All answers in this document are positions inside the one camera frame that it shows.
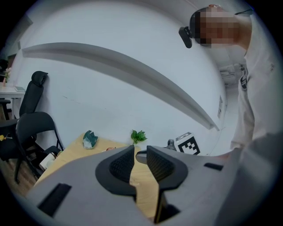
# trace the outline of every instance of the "black chair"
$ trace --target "black chair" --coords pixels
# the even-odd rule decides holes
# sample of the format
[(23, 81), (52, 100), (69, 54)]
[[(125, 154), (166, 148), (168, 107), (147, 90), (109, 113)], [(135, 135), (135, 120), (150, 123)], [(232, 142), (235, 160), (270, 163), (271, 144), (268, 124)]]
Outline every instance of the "black chair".
[[(15, 180), (16, 181), (17, 181), (17, 175), (19, 172), (19, 166), (23, 160), (27, 162), (28, 166), (30, 167), (35, 177), (39, 178), (41, 176), (43, 171), (40, 170), (39, 168), (36, 168), (36, 166), (34, 166), (34, 164), (31, 163), (32, 161), (30, 161), (29, 158), (27, 157), (30, 153), (25, 150), (25, 148), (23, 147), (23, 144), (25, 143), (27, 139), (29, 139), (30, 136), (41, 133), (41, 132), (50, 131), (50, 130), (54, 130), (55, 132), (55, 135), (57, 138), (57, 147), (51, 146), (48, 149), (46, 149), (43, 152), (45, 156), (47, 156), (51, 152), (57, 154), (59, 151), (64, 150), (59, 140), (59, 137), (58, 137), (58, 134), (55, 128), (55, 124), (51, 116), (45, 112), (34, 112), (34, 113), (26, 113), (19, 118), (17, 126), (16, 126), (16, 137), (17, 137), (17, 144), (19, 146), (21, 156), (18, 159), (16, 170), (15, 170)], [(35, 159), (33, 161), (35, 161), (36, 164), (39, 164), (42, 161), (42, 159), (39, 161)]]
[[(25, 113), (32, 113), (35, 111), (39, 99), (43, 93), (44, 87), (42, 86), (48, 73), (37, 71), (33, 73), (31, 81), (27, 86), (26, 93), (23, 98), (23, 102), (19, 109), (19, 115), (22, 116)], [(0, 123), (0, 135), (9, 135), (10, 139), (6, 139), (0, 142), (0, 158), (3, 161), (8, 161), (11, 158), (19, 158), (20, 151), (15, 142), (15, 128), (18, 119), (11, 119)], [(30, 136), (30, 138), (23, 144), (25, 149), (30, 148), (35, 144), (36, 136)]]

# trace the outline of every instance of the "white t-shirt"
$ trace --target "white t-shirt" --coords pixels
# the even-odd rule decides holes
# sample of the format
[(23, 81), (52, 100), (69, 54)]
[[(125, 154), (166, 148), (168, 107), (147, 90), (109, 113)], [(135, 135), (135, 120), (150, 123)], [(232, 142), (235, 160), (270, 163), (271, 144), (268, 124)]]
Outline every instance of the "white t-shirt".
[(283, 131), (282, 56), (257, 15), (251, 15), (251, 20), (252, 36), (245, 55), (248, 74), (239, 81), (238, 123), (231, 149)]

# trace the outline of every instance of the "white desk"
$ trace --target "white desk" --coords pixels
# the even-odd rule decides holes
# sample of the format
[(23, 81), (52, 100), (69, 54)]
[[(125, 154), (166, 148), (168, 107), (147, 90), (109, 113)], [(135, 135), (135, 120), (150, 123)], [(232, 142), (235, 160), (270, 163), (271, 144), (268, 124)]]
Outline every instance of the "white desk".
[(15, 87), (6, 86), (0, 83), (0, 98), (11, 98), (12, 99), (12, 118), (15, 115), (15, 100), (20, 99), (20, 104), (22, 104), (25, 92), (17, 92)]

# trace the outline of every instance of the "chair backrest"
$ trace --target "chair backrest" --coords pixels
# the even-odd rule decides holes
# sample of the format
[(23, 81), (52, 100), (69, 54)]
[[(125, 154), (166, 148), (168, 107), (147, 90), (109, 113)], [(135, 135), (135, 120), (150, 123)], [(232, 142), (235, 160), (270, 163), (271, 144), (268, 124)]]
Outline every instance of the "chair backrest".
[(19, 118), (16, 126), (16, 134), (19, 144), (22, 144), (32, 135), (49, 130), (54, 130), (58, 139), (53, 119), (45, 112), (23, 114)]
[(44, 87), (42, 86), (48, 73), (37, 71), (33, 73), (31, 81), (27, 86), (23, 102), (19, 109), (19, 115), (24, 113), (32, 113), (35, 111), (39, 99), (43, 93)]

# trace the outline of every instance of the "table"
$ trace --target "table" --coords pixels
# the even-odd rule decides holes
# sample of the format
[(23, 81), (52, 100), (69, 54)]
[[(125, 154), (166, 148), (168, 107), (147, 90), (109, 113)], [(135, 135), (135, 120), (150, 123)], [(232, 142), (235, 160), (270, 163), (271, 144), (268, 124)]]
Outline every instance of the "table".
[[(91, 150), (87, 150), (84, 149), (82, 144), (83, 136), (84, 134), (81, 134), (55, 159), (54, 163), (46, 169), (35, 183), (35, 186), (40, 183), (40, 181), (44, 180), (44, 178), (72, 160), (100, 153), (109, 147), (118, 148), (128, 146), (127, 144), (98, 138), (95, 147)], [(138, 151), (140, 151), (140, 147), (135, 146), (135, 155)], [(134, 167), (130, 176), (130, 184), (135, 186), (137, 190), (137, 206), (147, 218), (153, 221), (157, 206), (159, 186), (148, 166), (139, 163), (136, 158), (134, 158)]]
[(15, 99), (20, 99), (20, 104), (23, 101), (25, 92), (17, 92), (15, 87), (3, 86), (3, 83), (0, 83), (0, 98), (11, 98), (12, 99), (12, 118), (15, 115)]

